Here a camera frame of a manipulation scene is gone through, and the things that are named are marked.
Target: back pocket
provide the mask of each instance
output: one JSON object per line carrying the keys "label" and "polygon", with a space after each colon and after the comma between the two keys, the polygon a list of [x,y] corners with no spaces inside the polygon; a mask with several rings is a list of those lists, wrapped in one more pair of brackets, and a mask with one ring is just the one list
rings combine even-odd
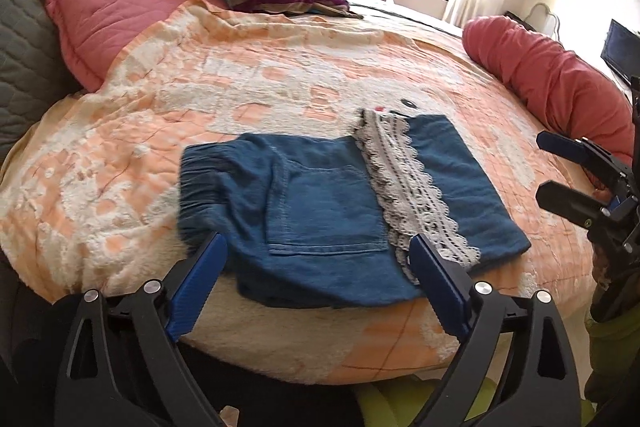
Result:
{"label": "back pocket", "polygon": [[369,177],[353,166],[313,169],[286,160],[271,185],[267,242],[272,255],[340,255],[388,248]]}

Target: white lace band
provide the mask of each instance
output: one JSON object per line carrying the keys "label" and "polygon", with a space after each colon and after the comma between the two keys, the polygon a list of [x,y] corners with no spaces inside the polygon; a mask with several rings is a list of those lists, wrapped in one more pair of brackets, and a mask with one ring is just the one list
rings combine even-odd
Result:
{"label": "white lace band", "polygon": [[466,269],[480,261],[480,251],[470,247],[458,233],[458,224],[449,217],[442,192],[411,147],[408,130],[406,118],[363,109],[353,137],[364,156],[398,263],[417,284],[407,262],[409,242],[417,233],[425,233],[444,259],[456,261]]}

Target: green fabric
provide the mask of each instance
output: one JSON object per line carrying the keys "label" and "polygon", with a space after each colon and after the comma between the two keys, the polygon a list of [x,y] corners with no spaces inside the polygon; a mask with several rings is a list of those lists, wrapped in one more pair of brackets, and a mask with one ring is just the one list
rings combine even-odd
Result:
{"label": "green fabric", "polygon": [[582,421],[580,422],[582,427],[586,427],[586,425],[593,420],[594,416],[596,416],[596,411],[589,400],[582,401],[580,404],[580,412],[582,413]]}
{"label": "green fabric", "polygon": [[640,304],[615,319],[599,323],[587,316],[593,372],[584,395],[602,405],[616,392],[640,349]]}
{"label": "green fabric", "polygon": [[[365,427],[408,427],[436,390],[439,380],[401,377],[353,387]],[[485,378],[466,419],[486,412],[495,383]]]}

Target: blue gripper pad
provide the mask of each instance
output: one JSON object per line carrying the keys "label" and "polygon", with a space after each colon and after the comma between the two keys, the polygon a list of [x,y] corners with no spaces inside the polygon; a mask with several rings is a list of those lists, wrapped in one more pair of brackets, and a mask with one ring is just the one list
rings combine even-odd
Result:
{"label": "blue gripper pad", "polygon": [[620,199],[619,196],[616,196],[611,200],[611,202],[609,203],[609,206],[607,208],[611,212],[613,212],[616,208],[618,208],[620,206],[620,203],[622,203],[622,200]]}
{"label": "blue gripper pad", "polygon": [[543,151],[550,152],[578,165],[582,165],[588,159],[588,154],[583,144],[559,134],[542,131],[538,134],[536,143]]}
{"label": "blue gripper pad", "polygon": [[442,329],[464,342],[471,332],[469,292],[473,284],[462,266],[447,261],[422,234],[409,245],[412,273],[429,299]]}
{"label": "blue gripper pad", "polygon": [[226,241],[216,234],[180,284],[171,301],[166,333],[172,341],[193,330],[200,312],[226,263]]}

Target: bedspread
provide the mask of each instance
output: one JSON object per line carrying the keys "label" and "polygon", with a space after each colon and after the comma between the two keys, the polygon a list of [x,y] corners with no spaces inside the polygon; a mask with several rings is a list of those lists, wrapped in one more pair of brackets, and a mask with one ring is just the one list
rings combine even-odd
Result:
{"label": "bedspread", "polygon": [[[116,58],[104,86],[71,100],[0,185],[0,246],[53,301],[108,295],[163,277],[185,255],[176,232],[185,146],[242,132],[333,138],[359,107],[410,100],[444,114],[495,185],[532,248],[484,279],[530,295],[546,287],[564,315],[592,282],[582,230],[541,211],[539,183],[579,190],[579,168],[535,145],[542,125],[462,49],[418,25],[327,21],[179,7]],[[188,341],[227,362],[307,383],[391,378],[444,363],[457,348],[425,299],[382,309],[267,309],[223,276]]]}

